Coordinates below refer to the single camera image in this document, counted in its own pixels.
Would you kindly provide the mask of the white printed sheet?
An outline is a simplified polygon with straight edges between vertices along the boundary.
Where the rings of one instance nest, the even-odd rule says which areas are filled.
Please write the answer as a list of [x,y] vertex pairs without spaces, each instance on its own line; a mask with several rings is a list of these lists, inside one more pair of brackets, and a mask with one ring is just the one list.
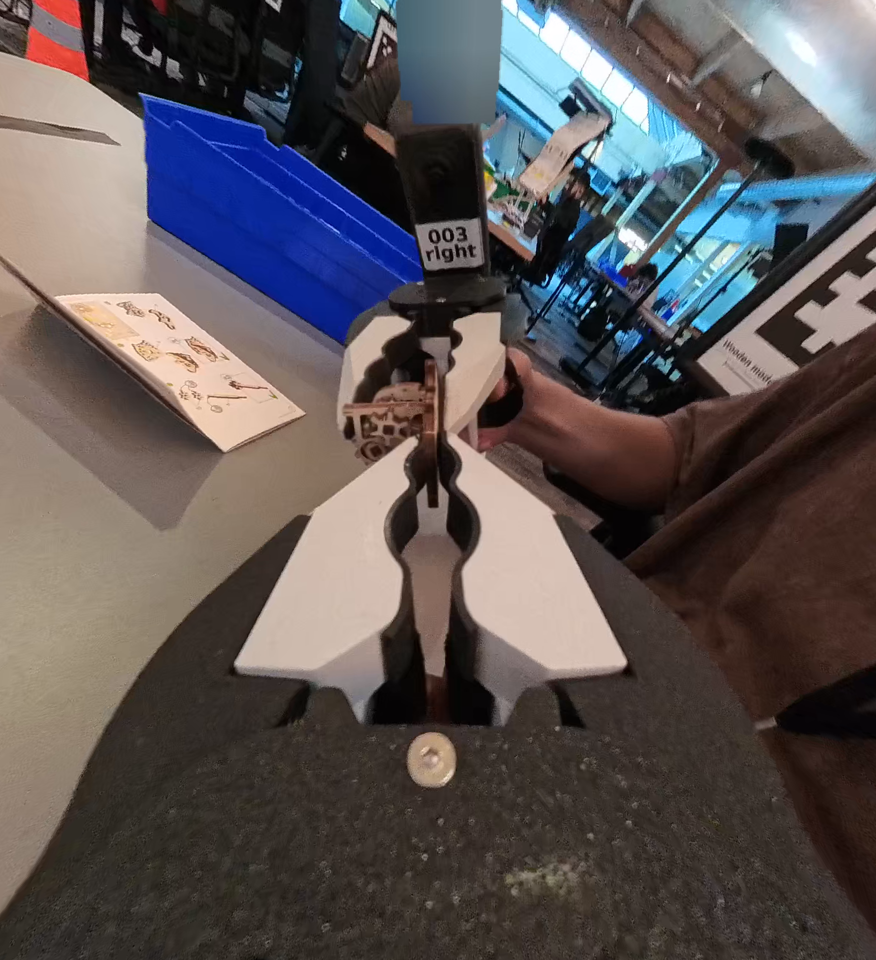
[[567,175],[580,150],[600,141],[613,124],[607,110],[580,111],[554,131],[516,181],[519,191],[540,200]]

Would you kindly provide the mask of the orange traffic cone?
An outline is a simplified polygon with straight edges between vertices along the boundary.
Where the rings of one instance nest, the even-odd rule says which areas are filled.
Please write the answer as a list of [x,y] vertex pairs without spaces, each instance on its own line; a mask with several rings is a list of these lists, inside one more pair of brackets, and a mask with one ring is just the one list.
[[78,1],[32,1],[25,58],[90,81]]

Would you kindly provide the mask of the wooden gear model assembly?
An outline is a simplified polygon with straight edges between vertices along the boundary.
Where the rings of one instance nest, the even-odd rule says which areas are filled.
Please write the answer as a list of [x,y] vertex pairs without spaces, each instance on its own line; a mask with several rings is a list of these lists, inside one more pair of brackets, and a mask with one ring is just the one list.
[[440,426],[440,384],[432,376],[424,382],[400,382],[379,390],[368,402],[343,405],[344,432],[356,447],[359,460],[374,465],[407,440],[434,456]]

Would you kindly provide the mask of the blue plastic bin stack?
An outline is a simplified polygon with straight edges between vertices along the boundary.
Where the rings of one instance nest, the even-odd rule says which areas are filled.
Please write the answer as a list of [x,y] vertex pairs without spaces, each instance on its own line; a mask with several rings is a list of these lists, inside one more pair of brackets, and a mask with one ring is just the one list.
[[414,238],[258,125],[140,94],[149,219],[338,343],[423,272]]

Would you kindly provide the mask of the person's right hand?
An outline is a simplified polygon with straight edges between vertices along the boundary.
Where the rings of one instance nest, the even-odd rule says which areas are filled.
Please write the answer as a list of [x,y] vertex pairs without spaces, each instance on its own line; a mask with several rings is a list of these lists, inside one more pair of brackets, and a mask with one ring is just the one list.
[[503,426],[479,427],[480,452],[508,444],[545,460],[571,451],[574,440],[600,428],[599,407],[536,370],[523,351],[509,347],[504,376],[492,389],[489,402],[503,401],[518,388],[522,403],[517,415]]

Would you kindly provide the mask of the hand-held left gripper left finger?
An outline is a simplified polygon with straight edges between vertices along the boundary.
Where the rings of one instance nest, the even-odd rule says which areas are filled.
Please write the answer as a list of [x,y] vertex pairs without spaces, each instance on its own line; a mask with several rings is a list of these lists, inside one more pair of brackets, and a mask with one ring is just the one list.
[[383,638],[399,614],[406,575],[386,542],[400,498],[417,493],[403,441],[312,511],[235,660],[241,676],[340,690],[367,722],[385,683]]

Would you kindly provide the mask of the person's right forearm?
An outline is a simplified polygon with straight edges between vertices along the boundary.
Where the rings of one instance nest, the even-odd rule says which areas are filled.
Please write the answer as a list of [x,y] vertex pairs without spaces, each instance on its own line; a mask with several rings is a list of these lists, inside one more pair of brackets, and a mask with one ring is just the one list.
[[577,479],[622,507],[665,509],[679,470],[678,448],[660,417],[586,403],[578,444]]

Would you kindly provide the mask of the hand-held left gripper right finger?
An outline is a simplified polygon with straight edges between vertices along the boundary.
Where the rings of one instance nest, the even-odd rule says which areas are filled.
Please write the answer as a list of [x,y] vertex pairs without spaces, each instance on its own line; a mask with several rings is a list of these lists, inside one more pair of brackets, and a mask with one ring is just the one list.
[[624,674],[627,657],[543,502],[463,440],[444,442],[452,573],[446,678],[451,716],[504,725],[528,690]]

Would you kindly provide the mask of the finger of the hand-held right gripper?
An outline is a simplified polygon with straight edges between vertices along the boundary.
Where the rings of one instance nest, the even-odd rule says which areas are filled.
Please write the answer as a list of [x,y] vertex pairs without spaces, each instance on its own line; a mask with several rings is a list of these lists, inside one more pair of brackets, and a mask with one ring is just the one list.
[[504,377],[506,347],[502,313],[481,312],[451,324],[451,350],[444,376],[444,432],[479,447],[479,412]]
[[415,323],[398,315],[362,314],[348,332],[336,403],[337,426],[358,449],[360,416],[345,413],[348,404],[368,404],[386,389],[420,381],[420,342]]

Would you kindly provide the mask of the illustrated instruction booklet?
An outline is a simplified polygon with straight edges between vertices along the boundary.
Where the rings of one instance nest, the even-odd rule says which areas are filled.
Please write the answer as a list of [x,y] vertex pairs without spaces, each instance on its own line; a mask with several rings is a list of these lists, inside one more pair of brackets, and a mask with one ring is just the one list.
[[160,294],[57,298],[78,330],[227,453],[305,411]]

